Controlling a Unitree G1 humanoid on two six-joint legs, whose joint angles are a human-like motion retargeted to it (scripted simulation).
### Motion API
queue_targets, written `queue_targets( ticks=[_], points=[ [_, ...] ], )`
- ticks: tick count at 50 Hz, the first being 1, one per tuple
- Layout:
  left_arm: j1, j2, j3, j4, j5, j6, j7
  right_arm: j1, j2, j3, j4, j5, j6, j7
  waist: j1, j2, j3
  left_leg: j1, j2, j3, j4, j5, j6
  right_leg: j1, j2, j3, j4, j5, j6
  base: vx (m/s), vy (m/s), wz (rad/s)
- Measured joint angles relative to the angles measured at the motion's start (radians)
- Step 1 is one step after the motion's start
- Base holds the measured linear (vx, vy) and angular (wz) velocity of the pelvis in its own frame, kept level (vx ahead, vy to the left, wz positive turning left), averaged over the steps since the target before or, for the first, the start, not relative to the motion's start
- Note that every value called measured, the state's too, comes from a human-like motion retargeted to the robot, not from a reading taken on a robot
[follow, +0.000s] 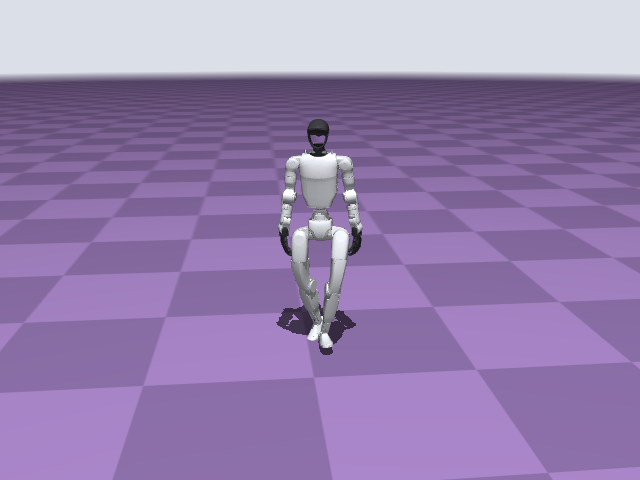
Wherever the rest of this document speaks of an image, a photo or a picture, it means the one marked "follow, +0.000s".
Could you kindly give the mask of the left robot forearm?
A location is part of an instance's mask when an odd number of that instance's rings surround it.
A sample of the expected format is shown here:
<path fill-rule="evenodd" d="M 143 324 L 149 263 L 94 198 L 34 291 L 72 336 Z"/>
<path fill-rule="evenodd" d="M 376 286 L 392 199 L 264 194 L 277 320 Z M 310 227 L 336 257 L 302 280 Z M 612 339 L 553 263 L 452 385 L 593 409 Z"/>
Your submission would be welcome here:
<path fill-rule="evenodd" d="M 352 231 L 352 227 L 356 227 L 358 230 L 358 233 L 360 233 L 363 230 L 363 226 L 360 223 L 360 216 L 359 216 L 359 210 L 358 210 L 359 208 L 358 198 L 357 198 L 356 192 L 355 192 L 355 195 L 356 195 L 356 202 L 349 203 L 349 205 L 347 205 L 346 207 L 348 210 L 349 224 L 351 225 L 351 231 Z"/>

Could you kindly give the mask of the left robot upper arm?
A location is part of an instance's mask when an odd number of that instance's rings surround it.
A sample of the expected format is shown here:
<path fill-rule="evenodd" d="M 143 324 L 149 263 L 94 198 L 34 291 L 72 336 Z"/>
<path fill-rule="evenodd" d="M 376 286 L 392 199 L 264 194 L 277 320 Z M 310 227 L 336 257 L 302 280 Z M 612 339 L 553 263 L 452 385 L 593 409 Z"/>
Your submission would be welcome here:
<path fill-rule="evenodd" d="M 351 158 L 347 156 L 336 156 L 338 168 L 343 172 L 342 180 L 345 188 L 345 192 L 343 193 L 343 200 L 345 203 L 356 202 L 356 195 L 354 191 L 354 171 L 353 171 L 353 162 Z"/>

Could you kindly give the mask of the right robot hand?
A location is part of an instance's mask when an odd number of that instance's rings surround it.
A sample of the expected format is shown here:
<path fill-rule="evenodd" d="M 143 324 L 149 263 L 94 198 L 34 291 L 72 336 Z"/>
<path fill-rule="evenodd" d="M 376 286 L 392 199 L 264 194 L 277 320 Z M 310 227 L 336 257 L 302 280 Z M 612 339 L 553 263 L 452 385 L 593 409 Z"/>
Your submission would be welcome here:
<path fill-rule="evenodd" d="M 282 228 L 282 234 L 279 231 L 279 236 L 281 236 L 280 240 L 281 240 L 281 244 L 282 244 L 282 246 L 284 248 L 284 251 L 286 252 L 287 255 L 292 256 L 291 255 L 292 251 L 288 246 L 288 240 L 287 240 L 287 236 L 288 235 L 289 235 L 289 233 L 288 233 L 288 228 L 287 227 L 283 227 Z"/>

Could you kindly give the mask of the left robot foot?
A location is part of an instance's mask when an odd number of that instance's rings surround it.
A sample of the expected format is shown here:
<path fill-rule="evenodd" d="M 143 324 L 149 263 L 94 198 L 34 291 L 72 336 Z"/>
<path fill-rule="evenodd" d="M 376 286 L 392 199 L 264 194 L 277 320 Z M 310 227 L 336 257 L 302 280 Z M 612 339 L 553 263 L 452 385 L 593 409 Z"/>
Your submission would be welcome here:
<path fill-rule="evenodd" d="M 325 333 L 325 331 L 323 332 L 322 335 L 321 335 L 321 331 L 319 332 L 318 341 L 319 341 L 319 345 L 322 348 L 330 348 L 333 346 L 332 340 L 330 339 L 329 335 Z"/>

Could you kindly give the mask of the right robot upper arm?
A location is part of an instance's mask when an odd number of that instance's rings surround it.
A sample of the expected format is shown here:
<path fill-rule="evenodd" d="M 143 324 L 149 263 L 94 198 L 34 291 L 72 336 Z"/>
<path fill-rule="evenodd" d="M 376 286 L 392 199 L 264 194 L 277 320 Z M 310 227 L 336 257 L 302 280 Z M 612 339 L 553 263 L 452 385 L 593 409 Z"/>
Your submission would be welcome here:
<path fill-rule="evenodd" d="M 299 168 L 300 156 L 292 156 L 286 162 L 285 170 L 285 191 L 283 196 L 283 202 L 294 203 L 297 198 L 297 192 L 295 191 L 295 185 L 297 181 L 297 172 Z"/>

